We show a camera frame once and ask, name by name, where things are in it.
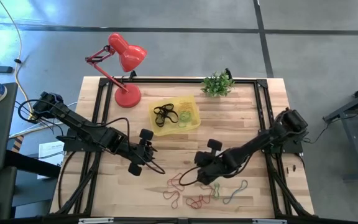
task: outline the yellow plastic basket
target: yellow plastic basket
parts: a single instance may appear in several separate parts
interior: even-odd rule
[[[166,118],[164,126],[158,127],[155,123],[157,115],[154,113],[154,108],[169,103],[173,104],[173,110],[179,116],[178,122],[173,123],[168,118]],[[167,134],[188,131],[197,128],[201,124],[200,114],[198,112],[196,101],[193,95],[179,96],[153,102],[149,104],[149,115],[152,131],[156,136],[164,136]],[[169,113],[168,115],[172,120],[177,120],[177,117],[174,113]]]

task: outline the butcher block tabletop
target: butcher block tabletop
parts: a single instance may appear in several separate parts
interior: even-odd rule
[[[100,77],[84,77],[76,112],[91,120],[98,83]],[[284,81],[281,78],[268,78],[268,90],[272,102],[274,115],[278,115],[289,107]],[[119,117],[127,117],[131,124],[131,142],[139,142],[141,129],[150,129],[148,107],[153,101],[175,96],[194,95],[200,112],[201,124],[196,129],[183,133],[154,136],[152,145],[158,152],[154,153],[155,162],[165,169],[166,174],[158,174],[146,166],[140,176],[128,173],[129,161],[121,156],[102,153],[99,166],[96,190],[94,193],[92,217],[191,217],[191,218],[273,218],[272,199],[267,177],[267,168],[264,155],[256,152],[247,167],[233,178],[217,178],[219,183],[219,198],[211,198],[209,203],[202,202],[201,208],[194,209],[186,204],[188,198],[198,199],[204,195],[208,201],[210,190],[203,190],[200,183],[186,186],[180,192],[177,208],[172,202],[177,198],[175,194],[165,199],[165,191],[176,190],[167,185],[168,179],[179,173],[184,173],[194,167],[194,156],[197,151],[208,151],[207,142],[215,139],[223,143],[223,149],[241,146],[256,137],[259,126],[259,117],[255,101],[254,87],[250,84],[235,84],[234,89],[227,97],[210,98],[200,90],[202,84],[192,83],[136,83],[142,93],[140,103],[133,108],[121,108],[113,97],[110,102],[108,121]],[[264,94],[261,92],[262,106],[265,108]],[[99,121],[102,117],[106,88],[101,100]],[[125,121],[118,121],[112,127],[127,133]],[[77,152],[67,164],[62,179],[62,204],[65,203],[76,189],[82,163],[83,152]],[[283,154],[283,166],[288,188],[306,209],[313,213],[310,193],[306,181],[305,170],[299,157],[293,154]],[[183,178],[184,182],[196,179],[196,172],[190,172]],[[243,180],[247,187],[235,194],[228,204],[224,198],[231,196],[233,191],[241,186]],[[57,191],[53,197],[51,212],[58,210]],[[280,208],[284,210],[281,190],[277,187]],[[86,205],[88,187],[85,189],[82,207]]]

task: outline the yellow cable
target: yellow cable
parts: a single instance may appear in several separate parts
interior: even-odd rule
[[[20,56],[22,55],[22,37],[20,36],[20,32],[19,32],[19,29],[17,28],[17,25],[16,25],[15,21],[13,20],[12,16],[11,16],[10,13],[7,11],[5,5],[2,3],[1,0],[0,0],[0,3],[1,3],[1,5],[2,5],[2,7],[5,9],[5,11],[6,11],[7,15],[9,16],[9,18],[11,18],[11,21],[12,21],[13,25],[14,25],[15,28],[16,28],[17,35],[19,36],[20,49],[19,49],[19,56],[17,57],[17,59],[20,60]],[[29,100],[29,98],[27,97],[27,94],[26,94],[25,91],[23,90],[22,85],[19,83],[19,79],[18,79],[18,77],[17,77],[17,68],[18,68],[18,65],[19,65],[19,63],[16,62],[16,66],[15,66],[15,81],[16,81],[16,83],[17,83],[17,86],[19,86],[20,91],[23,93],[25,100],[27,101],[27,100]],[[33,110],[32,110],[32,107],[31,107],[30,102],[28,102],[27,105],[29,106],[30,114],[32,114]]]

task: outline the red desk lamp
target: red desk lamp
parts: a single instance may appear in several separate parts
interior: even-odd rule
[[[108,52],[108,54],[99,56],[103,52]],[[119,62],[124,72],[130,72],[135,69],[147,54],[147,51],[142,47],[129,45],[121,35],[114,33],[109,36],[109,45],[104,46],[96,54],[86,57],[85,60],[86,63],[92,65],[120,88],[114,95],[117,104],[123,108],[131,108],[138,104],[142,97],[139,87],[133,84],[123,85],[98,66],[99,62],[102,62],[116,52],[119,54]]]

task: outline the wire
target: wire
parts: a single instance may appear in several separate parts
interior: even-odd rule
[[[75,104],[77,104],[77,102],[70,103],[69,105],[67,105],[67,107],[72,106],[72,105],[75,105]],[[29,127],[29,128],[26,128],[26,129],[23,130],[23,131],[20,131],[20,132],[15,133],[15,134],[11,134],[11,135],[9,135],[9,139],[18,137],[18,136],[20,136],[20,135],[25,135],[25,134],[33,133],[34,131],[43,130],[43,129],[49,127],[49,125],[46,125],[46,126],[34,128],[34,127],[36,127],[36,126],[38,126],[38,125],[40,125],[40,124],[42,124],[42,123],[37,123],[37,124],[35,124],[35,125],[33,125],[33,126]]]
[[[185,186],[189,186],[189,185],[194,184],[195,182],[197,182],[198,179],[196,179],[196,180],[194,180],[194,181],[192,181],[192,182],[190,182],[190,183],[185,183],[185,184],[183,184],[183,183],[181,182],[181,179],[182,179],[186,174],[188,174],[189,172],[191,172],[191,171],[193,171],[193,170],[195,170],[195,169],[197,169],[197,168],[200,168],[200,167],[201,167],[201,166],[193,167],[193,168],[191,168],[190,170],[188,170],[188,171],[186,171],[185,173],[183,173],[183,175],[179,178],[179,184],[185,187]]]
[[[302,156],[300,155],[300,153],[294,153],[297,157],[299,157],[299,159],[301,159],[302,164],[303,164],[303,168],[305,168],[305,162],[303,161]]]
[[[326,126],[326,127],[320,132],[320,134],[317,136],[316,140],[312,141],[310,138],[303,138],[303,142],[308,143],[308,144],[314,144],[314,143],[316,143],[317,140],[321,137],[321,135],[325,132],[325,130],[328,129],[328,127],[329,127],[330,124],[335,123],[336,121],[343,120],[343,119],[351,119],[351,118],[356,117],[357,115],[358,115],[358,113],[355,114],[354,116],[350,116],[350,117],[347,117],[347,118],[339,118],[339,119],[336,119],[335,121],[333,121],[333,122],[327,124],[327,126]]]
[[[45,100],[38,100],[38,99],[26,100],[26,101],[24,101],[23,103],[20,104],[20,106],[19,106],[19,108],[18,108],[18,109],[19,109],[19,110],[18,110],[18,115],[19,115],[19,117],[20,117],[21,119],[23,119],[24,121],[28,121],[28,122],[30,122],[30,123],[33,123],[34,121],[37,121],[38,119],[41,119],[41,118],[27,119],[27,118],[24,118],[24,117],[23,117],[23,115],[21,114],[21,108],[22,108],[26,103],[29,103],[29,102],[41,102],[41,103],[45,103],[45,104],[47,104],[47,105],[50,105],[50,106],[56,108],[57,110],[61,111],[62,113],[66,113],[66,111],[63,111],[63,110],[60,109],[59,107],[55,106],[53,103],[47,102],[47,101],[45,101]],[[98,128],[98,127],[104,127],[104,126],[106,126],[106,125],[108,125],[108,124],[105,124],[105,125],[102,125],[102,126],[82,124],[82,126],[91,127],[91,128]]]
[[[108,122],[108,123],[106,123],[106,124],[102,124],[101,127],[103,127],[103,126],[105,126],[105,125],[107,125],[107,124],[112,124],[112,123],[114,123],[114,122],[116,122],[116,121],[119,121],[119,120],[122,120],[122,119],[127,122],[127,146],[128,146],[128,151],[129,151],[129,152],[133,152],[139,159],[141,159],[141,161],[144,162],[144,164],[145,164],[148,168],[150,168],[150,169],[153,170],[154,172],[157,172],[157,173],[159,173],[159,174],[165,174],[165,170],[164,170],[163,168],[161,168],[159,165],[157,165],[153,160],[151,160],[151,163],[152,163],[153,165],[155,165],[157,168],[159,168],[160,170],[157,170],[156,168],[150,166],[150,164],[149,164],[148,162],[146,162],[146,161],[143,159],[143,157],[141,157],[140,155],[138,155],[138,153],[136,153],[135,151],[131,150],[131,148],[129,147],[129,143],[130,143],[130,141],[129,141],[129,134],[130,134],[131,132],[129,131],[129,128],[130,128],[130,127],[129,127],[129,120],[128,120],[127,118],[117,118],[117,119],[114,119],[114,120],[112,120],[112,121],[110,121],[110,122]]]
[[[30,133],[33,133],[33,132],[36,132],[36,131],[40,131],[40,130],[43,130],[45,128],[49,128],[51,126],[52,126],[52,124],[47,124],[46,126],[42,126],[42,127],[27,130],[27,131],[23,131],[23,132],[20,132],[20,133],[16,133],[16,134],[10,135],[9,139],[16,138],[16,137],[21,136],[21,135],[30,134]]]
[[[15,66],[15,74],[14,74],[14,76],[15,76],[15,81],[16,81],[16,83],[17,83],[17,86],[19,87],[20,91],[23,93],[23,96],[24,96],[25,100],[29,100],[29,98],[27,97],[27,94],[25,93],[25,91],[24,91],[23,88],[22,88],[22,85],[21,85],[20,82],[19,82],[19,78],[17,77],[18,72],[19,72],[19,71],[18,71],[18,66],[19,66],[20,63],[22,63],[22,62],[20,61],[20,57],[21,57],[21,55],[22,55],[22,37],[21,37],[21,35],[20,35],[19,29],[17,28],[17,25],[16,25],[16,23],[15,23],[15,20],[12,18],[11,14],[10,14],[10,13],[8,12],[8,10],[6,9],[4,3],[2,3],[1,0],[0,0],[0,3],[1,3],[1,6],[4,8],[6,14],[7,14],[7,15],[9,16],[9,18],[11,19],[13,25],[15,26],[15,29],[16,29],[16,32],[17,32],[17,36],[19,36],[20,47],[19,47],[19,55],[17,56],[17,59],[15,59],[16,66]],[[29,111],[31,111],[31,113],[32,113],[32,112],[33,112],[33,109],[32,109],[32,107],[31,107],[31,104],[28,103],[27,106],[29,107]]]
[[[49,157],[57,156],[59,154],[63,154],[63,151],[62,152],[56,152],[56,153],[53,153],[51,155],[47,155],[47,156],[43,156],[43,157],[31,157],[31,158],[33,158],[33,159],[46,159],[46,158],[49,158]]]
[[[60,172],[59,184],[58,184],[58,188],[57,188],[57,202],[58,202],[59,210],[62,209],[62,200],[61,199],[62,199],[63,174],[65,173],[66,166],[67,166],[68,162],[74,156],[74,154],[75,154],[75,152],[72,152],[70,155],[68,155],[66,162],[63,164],[62,171]]]
[[[40,122],[41,122],[42,124],[46,125],[46,126],[52,131],[52,133],[55,134],[55,131],[54,131],[50,126],[48,126],[47,124],[45,124],[43,121],[44,121],[43,119],[40,119]]]
[[[34,114],[33,114],[33,113],[31,113],[27,108],[23,107],[23,103],[20,104],[19,107],[16,107],[16,106],[15,106],[15,108],[17,108],[17,112],[18,112],[19,116],[21,116],[21,113],[22,113],[21,107],[24,108],[26,111],[29,112],[29,113],[26,113],[26,114],[28,114],[30,117],[34,117]],[[53,122],[51,122],[51,121],[48,121],[47,119],[43,119],[43,118],[33,119],[33,121],[37,121],[37,120],[41,120],[40,122],[43,123],[43,124],[44,124],[46,127],[48,127],[49,129],[51,129],[53,134],[55,134],[55,131],[53,130],[53,128],[51,128],[49,125],[45,124],[44,122],[50,123],[50,124],[52,124],[52,126],[56,125],[56,126],[60,129],[60,132],[62,133],[62,136],[64,135],[63,129],[62,129],[62,127],[60,127],[59,125],[57,125],[57,124],[55,124],[55,123],[53,123]]]

